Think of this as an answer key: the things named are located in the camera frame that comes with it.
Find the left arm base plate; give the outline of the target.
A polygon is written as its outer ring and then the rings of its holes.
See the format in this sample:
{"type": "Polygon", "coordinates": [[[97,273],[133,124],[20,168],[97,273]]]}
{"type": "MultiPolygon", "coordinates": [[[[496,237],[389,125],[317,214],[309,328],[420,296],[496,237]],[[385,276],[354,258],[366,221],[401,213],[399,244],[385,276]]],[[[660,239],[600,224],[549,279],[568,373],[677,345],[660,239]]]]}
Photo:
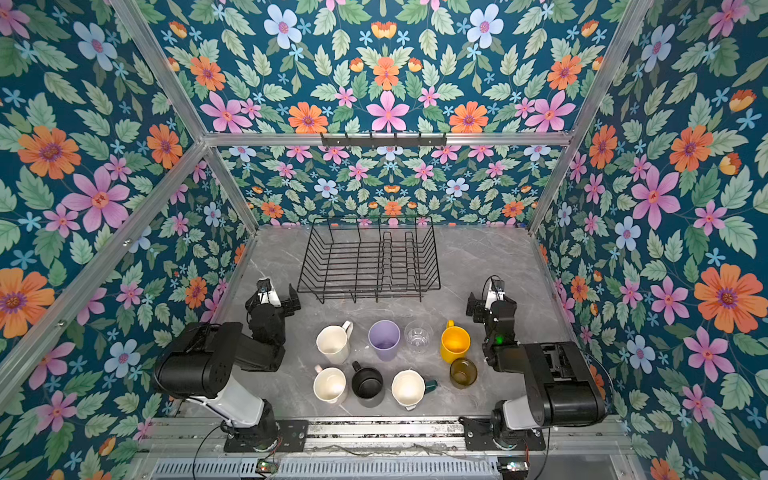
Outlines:
{"type": "Polygon", "coordinates": [[[249,428],[225,427],[226,453],[302,452],[308,438],[307,420],[265,420],[249,428]]]}

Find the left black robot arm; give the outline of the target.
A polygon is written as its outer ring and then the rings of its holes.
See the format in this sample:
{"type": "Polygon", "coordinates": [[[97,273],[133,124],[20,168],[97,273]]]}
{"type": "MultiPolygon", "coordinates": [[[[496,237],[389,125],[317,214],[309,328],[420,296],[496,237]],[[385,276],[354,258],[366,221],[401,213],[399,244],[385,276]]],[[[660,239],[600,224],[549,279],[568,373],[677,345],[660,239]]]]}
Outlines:
{"type": "Polygon", "coordinates": [[[159,391],[221,418],[221,430],[228,435],[225,449],[232,452],[266,451],[279,442],[272,405],[248,391],[232,371],[278,371],[285,356],[285,319],[300,310],[301,303],[294,287],[281,298],[271,280],[262,278],[245,309],[249,335],[239,322],[191,323],[165,347],[153,373],[159,391]]]}

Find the white ceramic mug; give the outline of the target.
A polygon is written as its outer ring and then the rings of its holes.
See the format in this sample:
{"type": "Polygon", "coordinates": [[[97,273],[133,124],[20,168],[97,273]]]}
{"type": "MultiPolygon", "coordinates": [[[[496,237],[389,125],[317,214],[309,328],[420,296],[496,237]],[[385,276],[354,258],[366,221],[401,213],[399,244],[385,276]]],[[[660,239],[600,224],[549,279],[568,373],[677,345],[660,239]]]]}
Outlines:
{"type": "Polygon", "coordinates": [[[350,337],[354,329],[351,321],[325,327],[316,337],[316,347],[334,365],[343,364],[350,354],[350,337]]]}

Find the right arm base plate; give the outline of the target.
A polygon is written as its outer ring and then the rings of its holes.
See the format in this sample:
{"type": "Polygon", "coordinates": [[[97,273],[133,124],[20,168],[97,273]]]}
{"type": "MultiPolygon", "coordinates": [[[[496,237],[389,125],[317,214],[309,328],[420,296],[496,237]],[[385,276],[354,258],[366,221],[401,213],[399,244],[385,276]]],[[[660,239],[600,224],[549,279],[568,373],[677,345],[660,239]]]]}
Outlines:
{"type": "Polygon", "coordinates": [[[546,438],[540,430],[510,430],[489,417],[459,418],[464,429],[465,448],[469,451],[544,451],[546,438]]]}

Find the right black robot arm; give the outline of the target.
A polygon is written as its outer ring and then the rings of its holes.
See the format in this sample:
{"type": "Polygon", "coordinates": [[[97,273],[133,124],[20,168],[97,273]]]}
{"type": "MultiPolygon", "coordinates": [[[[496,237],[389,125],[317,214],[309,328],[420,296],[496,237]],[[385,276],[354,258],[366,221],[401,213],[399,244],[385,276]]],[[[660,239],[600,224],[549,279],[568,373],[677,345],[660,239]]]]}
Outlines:
{"type": "Polygon", "coordinates": [[[605,400],[580,349],[572,341],[521,343],[516,339],[517,303],[503,293],[470,294],[466,314],[484,326],[486,364],[520,374],[524,393],[496,403],[490,417],[493,441],[510,448],[529,433],[551,427],[588,427],[607,416],[605,400]]]}

